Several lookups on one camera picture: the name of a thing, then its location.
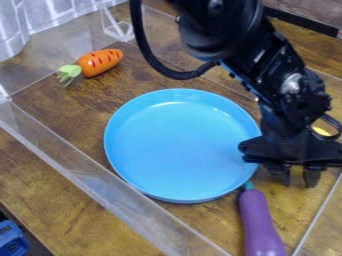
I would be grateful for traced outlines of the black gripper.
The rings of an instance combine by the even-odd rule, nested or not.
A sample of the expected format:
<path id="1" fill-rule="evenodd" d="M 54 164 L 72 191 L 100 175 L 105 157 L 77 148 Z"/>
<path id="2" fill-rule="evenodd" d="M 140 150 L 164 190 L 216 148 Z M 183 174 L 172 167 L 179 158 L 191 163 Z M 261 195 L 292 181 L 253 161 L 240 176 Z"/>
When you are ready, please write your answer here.
<path id="1" fill-rule="evenodd" d="M 342 124 L 327 114 L 320 119 L 342 133 Z M 239 143 L 243 160 L 267 163 L 265 169 L 272 179 L 289 185 L 291 165 L 303 165 L 303 179 L 307 188 L 313 188 L 320 180 L 320 167 L 342 166 L 342 143 L 339 133 L 323 136 L 309 126 L 296 129 L 275 114 L 261 114 L 261 135 Z"/>

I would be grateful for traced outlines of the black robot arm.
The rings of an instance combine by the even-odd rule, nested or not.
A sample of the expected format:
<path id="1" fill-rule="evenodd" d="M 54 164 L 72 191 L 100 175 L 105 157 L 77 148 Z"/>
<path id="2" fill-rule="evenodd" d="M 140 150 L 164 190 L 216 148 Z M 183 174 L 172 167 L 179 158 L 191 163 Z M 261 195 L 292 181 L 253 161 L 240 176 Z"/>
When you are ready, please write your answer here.
<path id="1" fill-rule="evenodd" d="M 285 37 L 268 21 L 260 0 L 168 0 L 179 11 L 180 39 L 189 54 L 219 63 L 257 97 L 261 135 L 243 141 L 243 160 L 261 164 L 283 184 L 303 167 L 312 188 L 320 172 L 342 166 L 342 143 L 312 130 L 323 120 L 342 131 L 327 112 L 324 82 L 307 69 Z"/>

